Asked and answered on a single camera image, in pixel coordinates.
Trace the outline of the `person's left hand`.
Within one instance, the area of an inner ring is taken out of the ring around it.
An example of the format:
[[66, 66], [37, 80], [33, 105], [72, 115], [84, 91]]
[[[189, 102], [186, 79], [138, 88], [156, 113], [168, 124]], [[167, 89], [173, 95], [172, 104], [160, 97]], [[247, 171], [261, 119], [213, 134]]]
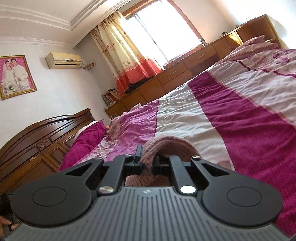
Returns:
[[3, 216], [0, 216], [0, 235], [1, 237], [5, 237], [7, 232], [11, 232], [15, 230], [20, 224], [12, 224], [12, 222]]

